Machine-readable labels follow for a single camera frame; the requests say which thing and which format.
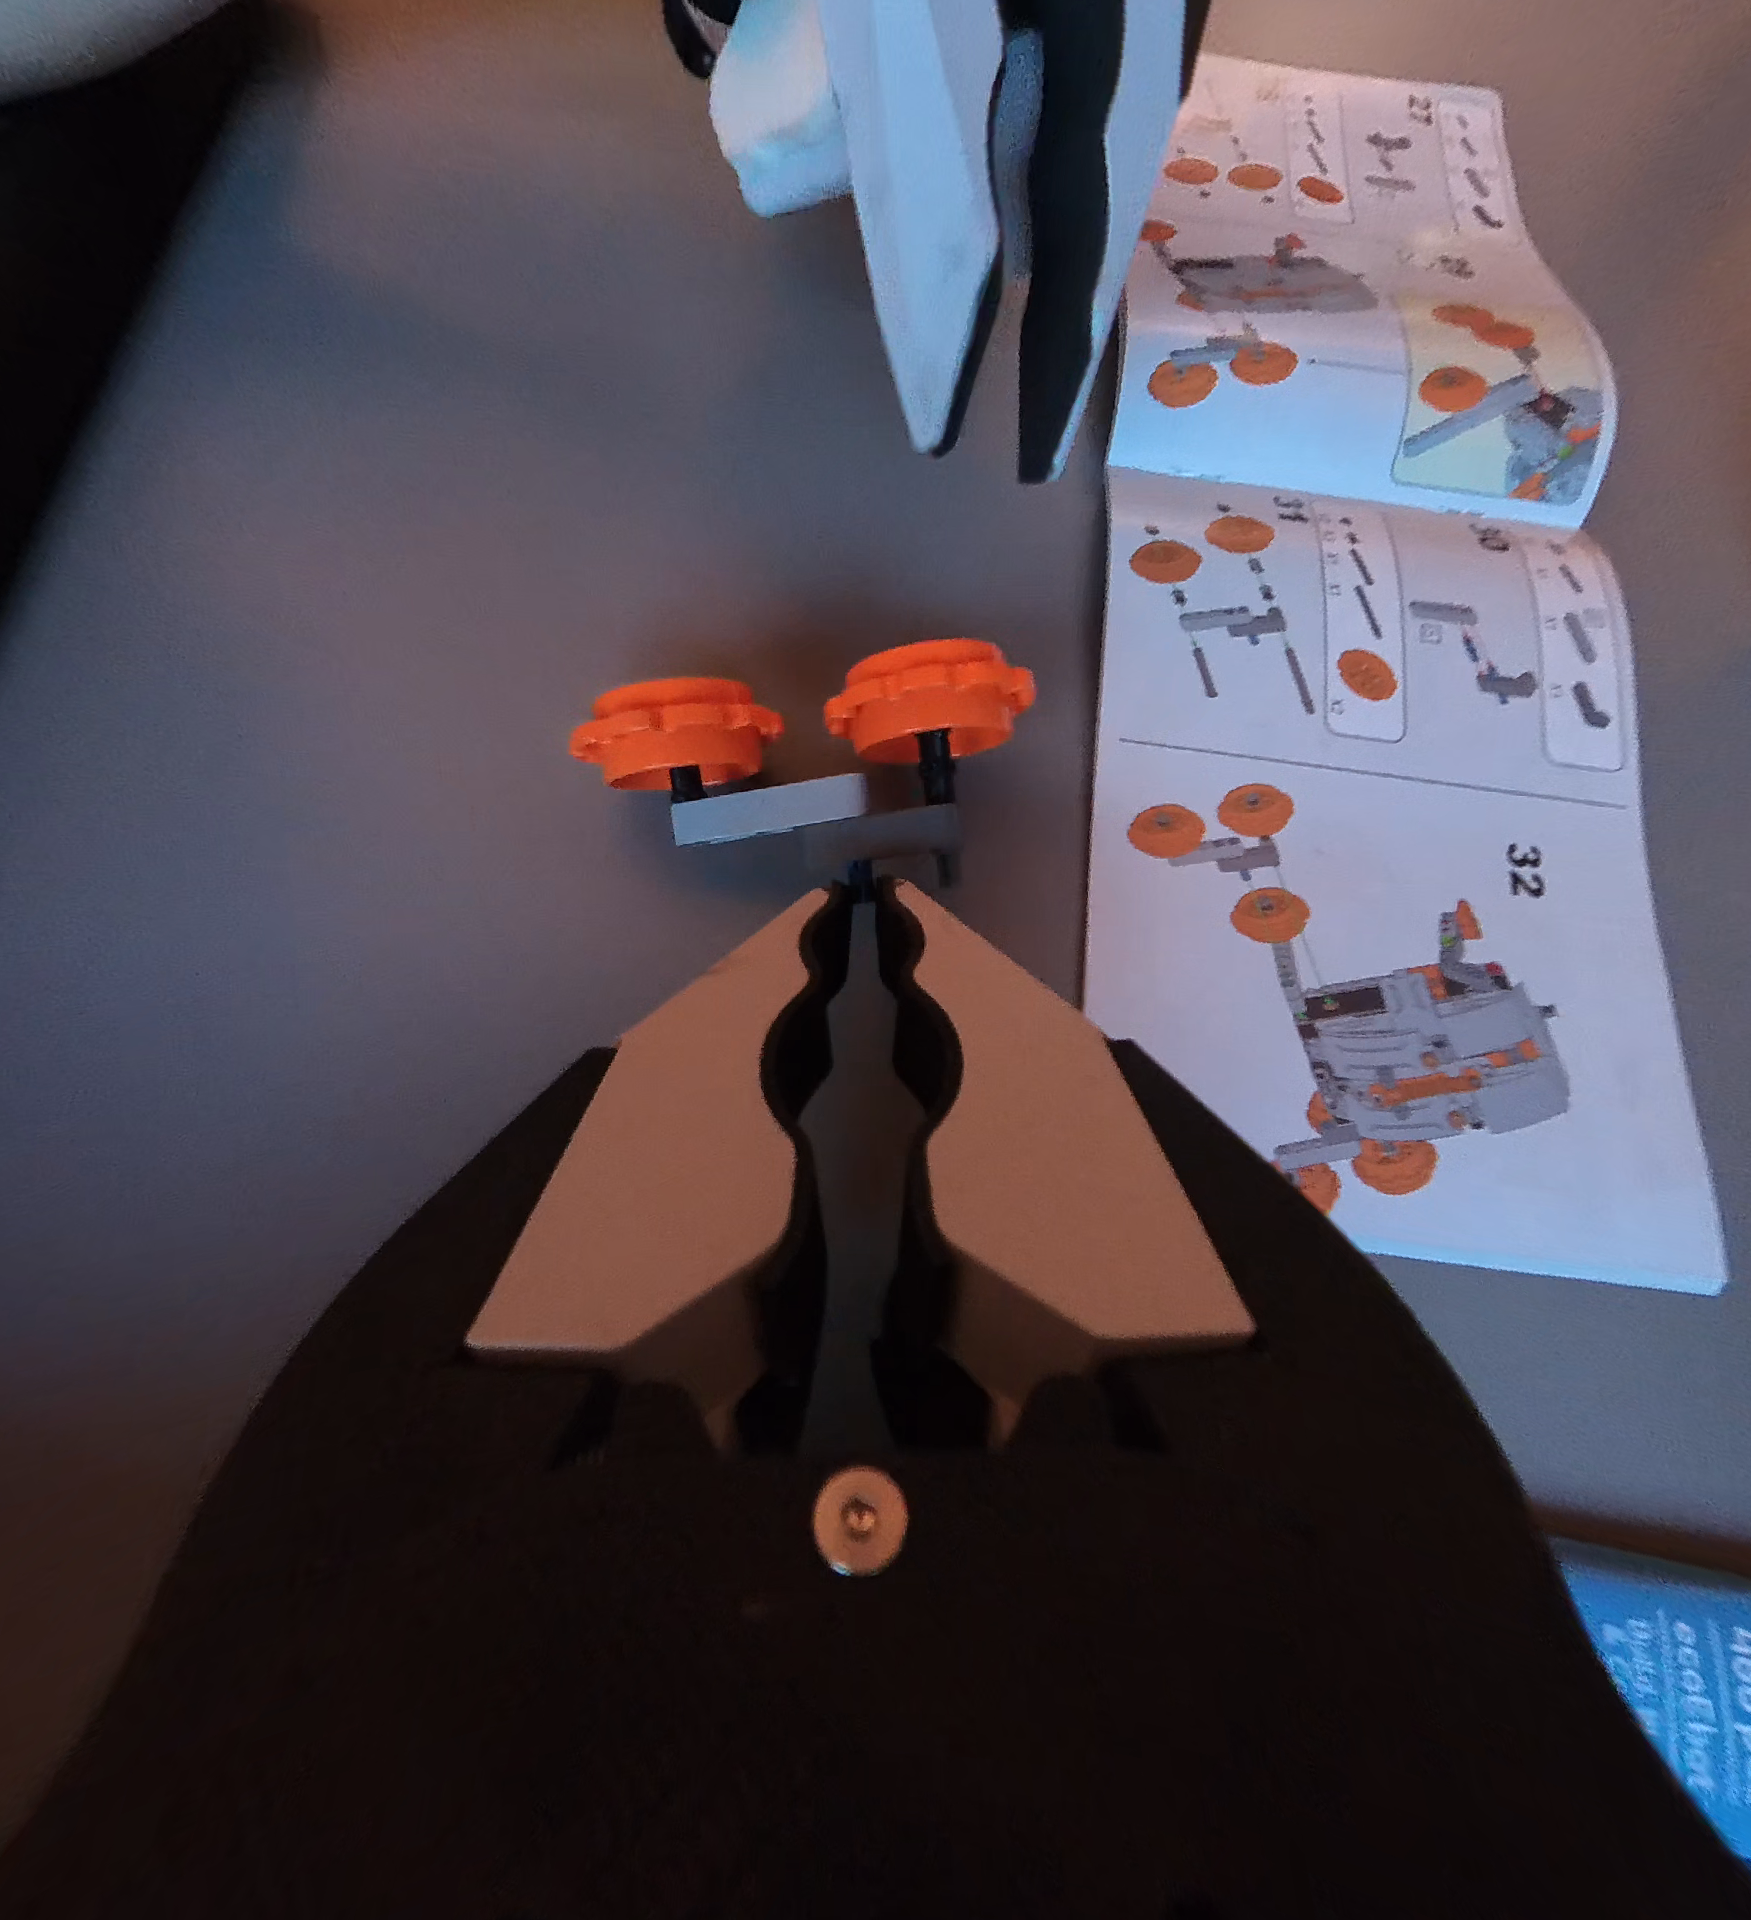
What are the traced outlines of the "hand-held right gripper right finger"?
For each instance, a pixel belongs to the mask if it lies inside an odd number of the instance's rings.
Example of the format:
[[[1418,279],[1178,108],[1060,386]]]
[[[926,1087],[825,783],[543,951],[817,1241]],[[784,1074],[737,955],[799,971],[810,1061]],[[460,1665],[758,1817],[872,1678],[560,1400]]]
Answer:
[[[920,888],[877,892],[922,1107],[876,1336],[892,1436],[1001,1444],[1049,1380],[1256,1332],[1103,1033]]]

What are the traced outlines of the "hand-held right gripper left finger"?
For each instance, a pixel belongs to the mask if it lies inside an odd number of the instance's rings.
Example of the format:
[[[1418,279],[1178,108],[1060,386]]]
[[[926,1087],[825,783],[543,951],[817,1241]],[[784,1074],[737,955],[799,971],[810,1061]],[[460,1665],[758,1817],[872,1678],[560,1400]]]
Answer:
[[[802,1438],[825,1306],[803,1116],[833,1068],[854,896],[802,896],[633,1025],[467,1348],[681,1387],[719,1444]]]

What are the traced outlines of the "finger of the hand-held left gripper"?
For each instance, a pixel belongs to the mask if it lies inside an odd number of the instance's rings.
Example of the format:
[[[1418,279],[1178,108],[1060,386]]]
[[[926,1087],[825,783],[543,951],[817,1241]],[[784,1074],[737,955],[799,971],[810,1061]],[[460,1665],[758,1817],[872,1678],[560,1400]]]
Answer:
[[[1193,5],[1032,2],[1014,22],[1041,51],[1018,473],[1046,483],[1076,444],[1193,76]]]
[[[944,455],[1002,289],[995,2],[823,2],[825,58],[888,364],[912,445]]]

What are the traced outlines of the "grey beam orange wheel assembly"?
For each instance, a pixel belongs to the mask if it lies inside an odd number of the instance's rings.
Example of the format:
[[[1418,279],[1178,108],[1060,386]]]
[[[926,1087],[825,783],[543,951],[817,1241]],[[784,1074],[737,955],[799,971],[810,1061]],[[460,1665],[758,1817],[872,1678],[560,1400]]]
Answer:
[[[958,881],[958,765],[1012,741],[1037,681],[990,641],[931,637],[858,659],[823,706],[828,731],[869,765],[909,771],[920,800],[882,809],[864,772],[764,783],[784,715],[748,683],[689,676],[604,692],[571,733],[571,756],[615,791],[662,792],[678,846],[790,836],[811,872],[860,900],[877,865],[928,857]]]

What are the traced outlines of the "grey desk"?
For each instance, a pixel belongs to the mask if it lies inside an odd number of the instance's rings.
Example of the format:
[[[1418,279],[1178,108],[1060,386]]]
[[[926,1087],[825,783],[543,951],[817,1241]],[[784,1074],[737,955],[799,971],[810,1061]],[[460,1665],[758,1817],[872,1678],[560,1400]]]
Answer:
[[[1079,986],[1102,433],[1015,482],[1014,321],[909,444],[847,208],[756,222],[644,4],[314,4],[0,634],[0,1846],[338,1289],[802,865],[568,756],[739,671],[829,761],[866,652],[1039,706],[958,910]],[[1751,1570],[1751,4],[1217,4],[1208,51],[1478,83],[1618,372],[1594,527],[1728,1225],[1718,1300],[1387,1260],[1561,1532]]]

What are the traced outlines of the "open instruction booklet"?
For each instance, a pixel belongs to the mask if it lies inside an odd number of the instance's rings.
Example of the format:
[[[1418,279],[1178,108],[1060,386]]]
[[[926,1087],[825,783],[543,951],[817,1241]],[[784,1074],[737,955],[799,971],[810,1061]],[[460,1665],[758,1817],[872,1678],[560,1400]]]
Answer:
[[[1617,381],[1497,97],[1201,56],[1123,346],[1087,1016],[1372,1254],[1720,1294]]]

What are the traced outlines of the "blue cover booklet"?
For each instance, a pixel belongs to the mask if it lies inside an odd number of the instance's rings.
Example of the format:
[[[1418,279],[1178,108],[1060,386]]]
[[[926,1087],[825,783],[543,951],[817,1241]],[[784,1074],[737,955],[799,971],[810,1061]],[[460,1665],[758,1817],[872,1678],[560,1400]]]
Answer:
[[[1569,1540],[1554,1549],[1643,1733],[1751,1865],[1751,1579]]]

